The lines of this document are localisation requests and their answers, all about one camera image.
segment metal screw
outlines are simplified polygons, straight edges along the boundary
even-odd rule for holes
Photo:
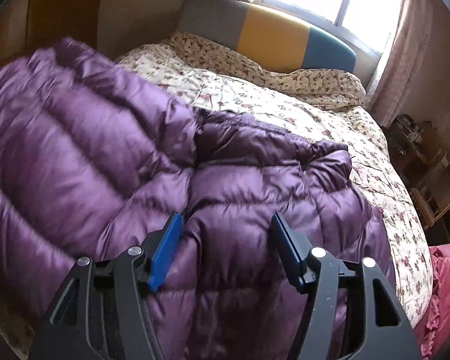
[[[327,251],[322,247],[316,246],[312,249],[312,254],[317,258],[321,258],[321,257],[325,257],[325,254],[327,254]]]
[[[362,262],[367,268],[373,268],[376,265],[376,262],[372,257],[364,257]]]
[[[130,256],[138,256],[142,253],[142,248],[140,246],[132,246],[128,249],[128,254]]]
[[[77,261],[79,266],[87,266],[90,264],[90,259],[88,257],[80,257]]]

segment wooden furniture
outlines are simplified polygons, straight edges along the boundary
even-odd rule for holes
[[[404,146],[405,154],[392,150],[390,161],[398,174],[405,175],[410,186],[415,186],[423,180],[427,172],[440,163],[447,155],[447,149],[442,145],[437,131],[428,123],[418,123],[421,143],[412,143],[405,131],[396,120],[391,124],[388,135]]]
[[[421,139],[411,142],[406,128],[392,123],[386,132],[390,161],[406,182],[420,222],[426,230],[450,210],[450,162],[447,149],[429,123],[418,123]],[[401,152],[393,147],[401,147]]]
[[[100,1],[0,0],[0,67],[64,36],[96,48]]]

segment wall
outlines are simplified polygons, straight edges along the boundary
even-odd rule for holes
[[[98,51],[114,59],[172,33],[185,0],[102,0]]]
[[[401,112],[416,121],[431,120],[450,153],[450,12],[441,0],[431,1],[430,41]]]
[[[364,88],[367,87],[370,79],[375,73],[378,61],[380,61],[379,56],[371,57],[365,51],[362,51],[357,46],[346,42],[356,54],[355,69],[353,74],[355,74],[361,81]]]

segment headboard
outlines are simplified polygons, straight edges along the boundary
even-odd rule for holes
[[[236,0],[190,0],[178,31],[202,36],[269,71],[334,68],[353,72],[356,54],[341,40],[306,21]]]

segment purple down jacket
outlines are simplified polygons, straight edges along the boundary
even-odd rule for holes
[[[395,286],[381,213],[350,171],[343,144],[194,108],[64,39],[0,69],[0,290],[39,317],[75,258],[114,258],[176,210],[184,234],[146,300],[166,358],[284,359],[306,298],[269,243],[276,211]]]

